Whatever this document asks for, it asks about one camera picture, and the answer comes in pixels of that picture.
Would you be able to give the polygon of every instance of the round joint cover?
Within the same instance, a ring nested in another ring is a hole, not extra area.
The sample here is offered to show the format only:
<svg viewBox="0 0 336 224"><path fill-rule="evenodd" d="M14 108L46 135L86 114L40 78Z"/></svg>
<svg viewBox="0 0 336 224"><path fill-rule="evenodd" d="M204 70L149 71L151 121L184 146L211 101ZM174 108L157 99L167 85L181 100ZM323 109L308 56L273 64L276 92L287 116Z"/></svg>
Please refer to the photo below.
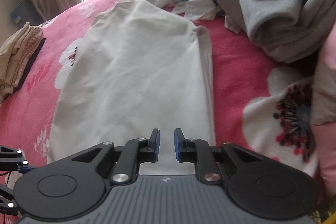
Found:
<svg viewBox="0 0 336 224"><path fill-rule="evenodd" d="M77 181L67 175L53 175L46 177L37 185L41 194L51 198L71 194L77 187Z"/></svg>
<svg viewBox="0 0 336 224"><path fill-rule="evenodd" d="M129 179L129 176L127 174L115 174L112 179L116 182L125 182Z"/></svg>
<svg viewBox="0 0 336 224"><path fill-rule="evenodd" d="M105 182L94 168L64 159L22 176L14 186L21 212L34 218L64 221L89 212L105 193Z"/></svg>
<svg viewBox="0 0 336 224"><path fill-rule="evenodd" d="M276 162L243 163L227 186L231 200L265 219L291 220L316 205L318 187L305 173Z"/></svg>
<svg viewBox="0 0 336 224"><path fill-rule="evenodd" d="M266 195L281 198L295 190L295 182L285 176L268 175L257 180L257 187Z"/></svg>
<svg viewBox="0 0 336 224"><path fill-rule="evenodd" d="M221 179L221 176L216 173L209 173L204 175L204 179L206 181L219 181Z"/></svg>

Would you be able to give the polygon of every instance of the gray gripper base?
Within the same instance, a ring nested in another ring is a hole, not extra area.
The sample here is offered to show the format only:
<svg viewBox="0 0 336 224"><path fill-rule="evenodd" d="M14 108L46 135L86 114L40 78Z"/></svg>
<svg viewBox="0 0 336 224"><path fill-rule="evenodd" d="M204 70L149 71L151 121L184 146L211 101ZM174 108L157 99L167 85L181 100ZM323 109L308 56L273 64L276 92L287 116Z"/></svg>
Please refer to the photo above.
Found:
<svg viewBox="0 0 336 224"><path fill-rule="evenodd" d="M24 217L20 224L44 221ZM106 200L87 215L64 224L314 224L308 216L290 221L258 218L234 205L219 186L194 175L142 176L112 188Z"/></svg>

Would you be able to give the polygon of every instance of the pink cloth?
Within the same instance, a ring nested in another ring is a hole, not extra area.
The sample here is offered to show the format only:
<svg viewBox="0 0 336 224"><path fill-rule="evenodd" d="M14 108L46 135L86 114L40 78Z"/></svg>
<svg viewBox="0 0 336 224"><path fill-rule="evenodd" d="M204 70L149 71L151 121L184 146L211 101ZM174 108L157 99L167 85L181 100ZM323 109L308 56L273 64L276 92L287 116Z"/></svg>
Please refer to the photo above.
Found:
<svg viewBox="0 0 336 224"><path fill-rule="evenodd" d="M75 61L79 38L84 36L96 13L112 8L117 1L121 0L87 0L46 24L45 45L23 87L0 106L0 144L22 149L29 164L46 164L56 102ZM223 18L196 24L209 29L213 45L217 143L231 141L250 148L242 130L244 108L255 97L270 96L268 77L279 64L251 44L245 34L236 35L224 28ZM278 145L276 137L272 141ZM293 155L294 150L295 147L290 147Z"/></svg>
<svg viewBox="0 0 336 224"><path fill-rule="evenodd" d="M336 24L319 54L314 76L311 124L320 173L329 197L336 196Z"/></svg>

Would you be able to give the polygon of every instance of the bed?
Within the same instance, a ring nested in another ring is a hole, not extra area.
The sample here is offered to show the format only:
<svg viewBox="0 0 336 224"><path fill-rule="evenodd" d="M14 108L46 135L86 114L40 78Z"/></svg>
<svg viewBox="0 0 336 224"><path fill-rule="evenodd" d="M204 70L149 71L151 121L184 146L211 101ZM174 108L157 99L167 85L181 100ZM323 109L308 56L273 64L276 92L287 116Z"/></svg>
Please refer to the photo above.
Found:
<svg viewBox="0 0 336 224"><path fill-rule="evenodd" d="M20 148L30 165L42 166L47 162L55 106L75 62L78 39L89 29L95 14L112 8L119 1L87 0L43 24L46 41L23 87L0 105L0 143ZM196 21L195 24L207 27L212 41L217 144L234 142L285 163L295 158L295 167L314 175L317 167L314 144L298 150L295 142L282 135L282 130L286 129L286 117L281 116L281 103L275 106L274 111L258 113L260 121L255 121L253 126L249 126L249 119L253 118L249 116L249 111L255 107L254 103L272 96L276 89L281 91L289 84L312 75L316 55L290 66L276 63L251 44L245 34L236 35L225 29L221 17L214 21ZM304 81L303 88L309 95L310 82ZM295 95L298 87L300 85L288 88L287 93ZM263 134L261 137L254 135L258 130L269 130L273 126L279 129L267 139ZM9 186L13 186L17 176L15 173L11 175ZM4 183L7 177L1 177L1 182Z"/></svg>

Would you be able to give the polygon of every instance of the floral pattern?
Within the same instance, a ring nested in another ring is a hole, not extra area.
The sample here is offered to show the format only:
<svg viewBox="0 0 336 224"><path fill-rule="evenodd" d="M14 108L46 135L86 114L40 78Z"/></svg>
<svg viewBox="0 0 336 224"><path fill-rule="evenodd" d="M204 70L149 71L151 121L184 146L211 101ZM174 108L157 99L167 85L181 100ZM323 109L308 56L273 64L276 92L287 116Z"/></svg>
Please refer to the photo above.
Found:
<svg viewBox="0 0 336 224"><path fill-rule="evenodd" d="M47 136L47 129L41 131L41 134L37 136L36 142L34 143L34 150L39 152L42 158L46 158L49 151L49 138Z"/></svg>
<svg viewBox="0 0 336 224"><path fill-rule="evenodd" d="M77 49L82 39L76 39L65 49L62 53L59 63L62 65L61 69L59 70L56 78L55 78L55 88L61 90L64 86L64 82L68 77L76 59Z"/></svg>
<svg viewBox="0 0 336 224"><path fill-rule="evenodd" d="M242 130L256 152L314 175L318 159L309 124L311 83L311 77L290 67L274 68L268 76L269 97L246 105Z"/></svg>
<svg viewBox="0 0 336 224"><path fill-rule="evenodd" d="M78 7L78 10L80 11L80 16L88 18L95 12L94 8L95 8L94 3L89 4L84 3L84 5Z"/></svg>
<svg viewBox="0 0 336 224"><path fill-rule="evenodd" d="M309 125L311 113L311 85L289 87L285 97L278 102L278 112L273 114L279 120L283 132L276 141L281 146L295 146L294 154L302 155L306 163L315 150L314 137Z"/></svg>

